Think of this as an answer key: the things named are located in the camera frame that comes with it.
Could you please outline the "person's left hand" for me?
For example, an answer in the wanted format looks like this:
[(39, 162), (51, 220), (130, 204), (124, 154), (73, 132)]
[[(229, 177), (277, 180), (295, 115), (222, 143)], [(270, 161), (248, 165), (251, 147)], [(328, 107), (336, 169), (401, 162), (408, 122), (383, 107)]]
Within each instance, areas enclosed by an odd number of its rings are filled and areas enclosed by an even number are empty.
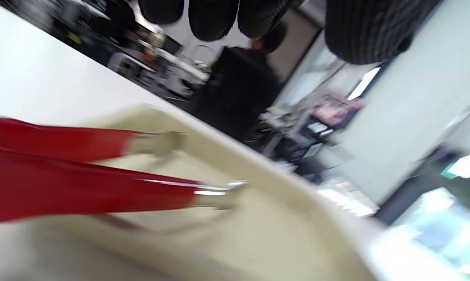
[[(192, 34), (201, 41), (225, 37), (236, 23), (259, 39), (274, 30), (297, 0), (139, 0), (142, 16), (157, 25), (176, 23), (187, 7)], [(343, 62), (367, 65), (407, 51), (436, 0), (328, 0), (325, 43)]]

